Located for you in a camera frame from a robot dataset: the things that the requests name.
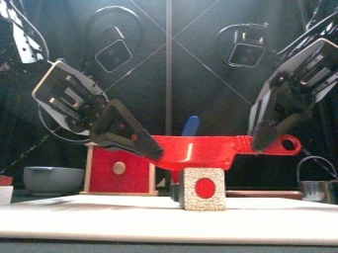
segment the black backdrop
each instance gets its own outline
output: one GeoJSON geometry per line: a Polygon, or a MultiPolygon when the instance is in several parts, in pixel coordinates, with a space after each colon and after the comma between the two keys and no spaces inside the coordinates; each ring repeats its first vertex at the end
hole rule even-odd
{"type": "MultiPolygon", "coordinates": [[[[314,4],[305,2],[305,9],[313,11],[314,4]]],[[[304,32],[302,18],[306,15],[301,13],[301,1],[26,0],[23,3],[30,20],[46,37],[51,61],[65,58],[75,68],[81,67],[85,24],[93,13],[106,6],[130,8],[141,17],[145,40],[133,60],[102,77],[101,86],[109,97],[122,100],[151,134],[179,135],[191,115],[201,117],[198,135],[248,134],[250,109],[276,69],[265,64],[265,59],[256,68],[228,66],[216,52],[216,37],[230,25],[269,23],[269,46],[281,50],[304,32]]],[[[115,25],[130,40],[137,40],[131,23],[129,17],[113,15],[95,24],[93,33],[115,25]]],[[[35,78],[26,77],[2,83],[0,162],[6,167],[47,133],[31,97],[35,78]]],[[[337,89],[326,102],[321,103],[322,106],[316,107],[312,120],[292,132],[313,154],[329,156],[334,163],[334,125],[338,119],[336,93],[337,89]]],[[[302,157],[304,154],[294,157],[240,155],[226,174],[228,186],[293,189],[297,186],[296,165],[302,157]]],[[[16,178],[16,186],[22,187],[24,166],[85,168],[85,164],[86,147],[50,138],[30,157],[16,164],[10,174],[16,178]]]]}

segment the cable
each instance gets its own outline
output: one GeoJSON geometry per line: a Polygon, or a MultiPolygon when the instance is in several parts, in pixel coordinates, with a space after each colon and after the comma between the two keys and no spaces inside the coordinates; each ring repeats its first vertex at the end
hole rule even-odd
{"type": "Polygon", "coordinates": [[[308,40],[305,42],[309,42],[310,39],[316,36],[318,36],[317,32],[318,30],[322,30],[325,26],[328,26],[328,24],[330,22],[333,22],[336,19],[338,18],[338,13],[336,12],[334,14],[332,14],[326,19],[324,19],[316,26],[313,26],[305,34],[302,34],[302,36],[284,49],[278,52],[278,55],[284,54],[290,54],[288,51],[297,45],[300,44],[301,41],[308,40]]]}
{"type": "Polygon", "coordinates": [[[22,12],[18,10],[12,0],[8,1],[11,7],[15,9],[16,13],[20,15],[22,19],[26,21],[26,23],[30,25],[30,27],[32,28],[32,30],[35,31],[35,33],[39,35],[41,37],[41,41],[43,43],[43,49],[45,49],[45,55],[46,55],[46,61],[50,61],[50,49],[49,49],[49,45],[47,45],[47,41],[43,37],[43,35],[41,34],[41,32],[38,31],[37,27],[32,25],[32,23],[28,21],[27,17],[22,14],[22,12]]]}
{"type": "Polygon", "coordinates": [[[89,36],[90,36],[93,25],[95,24],[95,22],[98,21],[98,19],[101,19],[102,17],[105,17],[106,15],[109,15],[111,13],[126,14],[126,15],[129,15],[134,19],[134,21],[138,24],[138,28],[141,30],[141,38],[139,38],[138,44],[137,44],[137,46],[135,46],[135,48],[134,48],[133,51],[137,51],[137,49],[139,48],[139,46],[142,44],[142,41],[143,41],[143,38],[145,38],[145,29],[143,29],[141,18],[137,15],[137,13],[133,10],[130,10],[130,9],[122,7],[122,6],[107,6],[107,7],[102,8],[102,9],[99,9],[93,14],[93,16],[90,17],[90,20],[89,20],[89,22],[86,24],[86,28],[85,28],[82,72],[83,71],[86,72],[86,67],[87,67],[87,62],[89,62],[89,45],[90,45],[90,38],[89,38],[89,36]]]}
{"type": "Polygon", "coordinates": [[[58,127],[55,130],[51,130],[46,121],[45,121],[45,117],[43,117],[43,113],[42,113],[42,106],[39,105],[39,119],[41,119],[41,122],[45,126],[45,128],[47,129],[49,133],[57,137],[58,139],[61,139],[62,141],[70,143],[70,144],[75,144],[75,145],[82,145],[82,144],[86,144],[90,142],[90,139],[85,139],[85,140],[74,140],[74,139],[70,139],[70,138],[66,138],[66,137],[62,137],[59,134],[57,134],[57,131],[61,129],[61,127],[58,127]]]}

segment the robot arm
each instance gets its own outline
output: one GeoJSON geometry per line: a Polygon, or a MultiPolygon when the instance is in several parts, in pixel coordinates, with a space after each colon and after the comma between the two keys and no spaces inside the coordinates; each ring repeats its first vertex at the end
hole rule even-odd
{"type": "Polygon", "coordinates": [[[97,83],[58,61],[32,93],[59,125],[106,149],[159,159],[163,149],[119,100],[109,101],[97,83]]]}
{"type": "Polygon", "coordinates": [[[337,84],[337,59],[337,44],[318,39],[281,65],[252,108],[249,133],[256,150],[265,150],[310,118],[313,106],[337,84]]]}

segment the white table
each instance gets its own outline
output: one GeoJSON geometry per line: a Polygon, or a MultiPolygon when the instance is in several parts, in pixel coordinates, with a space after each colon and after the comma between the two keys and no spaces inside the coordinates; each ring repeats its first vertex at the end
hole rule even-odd
{"type": "Polygon", "coordinates": [[[228,198],[186,211],[169,197],[78,195],[0,206],[0,237],[145,243],[338,246],[338,206],[228,198]]]}

